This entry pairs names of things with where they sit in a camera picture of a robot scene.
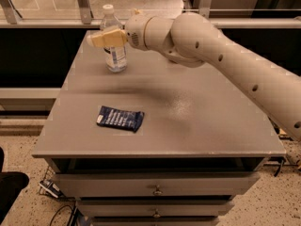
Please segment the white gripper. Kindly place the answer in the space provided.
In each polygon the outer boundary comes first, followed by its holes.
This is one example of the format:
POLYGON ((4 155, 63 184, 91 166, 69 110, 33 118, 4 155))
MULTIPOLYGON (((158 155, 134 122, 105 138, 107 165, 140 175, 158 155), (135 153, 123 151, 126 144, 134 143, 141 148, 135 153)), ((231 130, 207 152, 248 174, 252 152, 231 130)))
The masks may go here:
POLYGON ((135 49, 146 51, 144 40, 145 27, 148 18, 142 15, 142 10, 132 9, 132 16, 125 24, 125 32, 118 27, 111 26, 87 36, 87 43, 93 47, 122 47, 128 42, 135 49))

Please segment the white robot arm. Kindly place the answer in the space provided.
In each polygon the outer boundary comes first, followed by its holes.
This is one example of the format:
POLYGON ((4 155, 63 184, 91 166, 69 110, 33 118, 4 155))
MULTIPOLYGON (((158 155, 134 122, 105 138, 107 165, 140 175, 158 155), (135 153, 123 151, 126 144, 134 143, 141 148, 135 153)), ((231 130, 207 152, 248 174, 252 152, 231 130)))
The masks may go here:
POLYGON ((176 19, 132 16, 87 37, 94 47, 155 51, 188 68, 217 68, 291 138, 301 140, 301 77, 227 38, 205 17, 186 12, 176 19))

